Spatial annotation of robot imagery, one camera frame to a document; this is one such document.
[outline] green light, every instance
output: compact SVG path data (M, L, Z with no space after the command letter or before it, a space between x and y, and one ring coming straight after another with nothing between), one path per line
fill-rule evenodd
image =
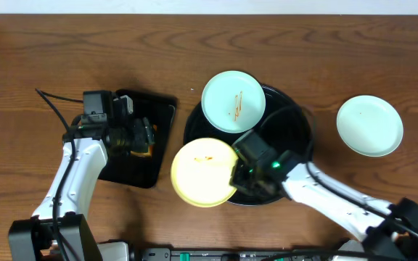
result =
M280 167L280 163L279 162L272 162L272 167L273 168L279 168Z

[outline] brown tabletop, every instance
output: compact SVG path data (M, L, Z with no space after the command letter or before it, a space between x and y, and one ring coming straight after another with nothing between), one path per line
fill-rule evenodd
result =
M7 232L41 203L59 167L62 124L34 88L81 99L129 88L174 95L178 109L156 187L98 181L89 225L97 241L140 247L330 247L349 236L315 210L282 199L202 209L172 188L171 162L206 82L242 70L314 110L314 160L372 196L418 202L418 17L0 15L0 260ZM404 125L392 154L349 149L335 118L352 96L389 101ZM70 121L81 104L55 101Z

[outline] round plate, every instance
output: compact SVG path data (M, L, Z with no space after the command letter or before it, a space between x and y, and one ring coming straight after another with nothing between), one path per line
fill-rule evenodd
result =
M230 186L231 174L238 156L225 142L199 138L180 149L171 168L176 193L196 207L215 207L235 191Z
M285 149L284 146L288 146L288 148L291 150L297 153L301 153L302 150L307 147L308 142L310 141L309 137L311 129L309 128L307 119L303 114L299 113L299 111L290 110L288 111L290 114L282 115L282 120L278 121L281 126L277 126L275 123L276 120L273 119L273 121L269 121L270 123L268 126L264 124L264 127L266 128L261 128L264 120L270 114L277 112L280 108L291 107L295 104L295 102L289 96L282 93L281 91L276 90L273 87L262 85L262 89L266 97L266 110L264 116L261 118L259 123L254 126L253 129L258 131L261 137L275 149ZM287 136L287 140L281 140L281 142L279 142L281 137L276 136L275 133L272 133L269 130L270 126L272 126L271 123L276 125L275 127L279 127L279 131L284 131L282 135ZM198 138L217 138L231 145L239 137L241 137L241 135L243 135L243 133L226 133L211 125L208 122L208 119L202 113L201 103L199 103L188 116L184 131L184 144L188 144L190 141L196 140ZM275 202L282 197L284 196L281 194L269 196L248 196L239 191L236 191L235 194L228 200L228 202L244 206L257 206Z
M261 85L244 72L222 72L209 80L202 91L202 111L209 123L227 133L254 127L266 109Z
M337 128L346 145L370 157L391 153L403 139L403 122L398 112L375 96L347 100L338 112Z

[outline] black round tray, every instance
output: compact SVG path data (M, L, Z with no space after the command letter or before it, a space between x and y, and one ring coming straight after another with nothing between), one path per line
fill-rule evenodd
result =
M300 111L297 104L286 94L266 85L262 85L262 89L266 95L266 109L263 117L253 129L278 152L291 149L298 154L304 154L311 133L304 114ZM275 114L274 117L271 117L262 126L264 120L269 115L284 107L292 107L292 109L286 109L282 113ZM197 138L217 138L226 142L228 145L232 145L241 135L243 133L225 133L212 126L206 120L202 112L201 103L199 103L188 117L184 132L184 145ZM256 206L275 202L282 197L283 195L278 193L276 195L258 198L237 191L228 202L245 206Z

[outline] yellow plate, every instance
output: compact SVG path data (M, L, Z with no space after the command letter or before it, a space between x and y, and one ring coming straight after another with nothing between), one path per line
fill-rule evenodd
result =
M176 193L196 207L215 207L229 199L235 191L230 186L238 156L223 141L199 138L175 156L171 180Z

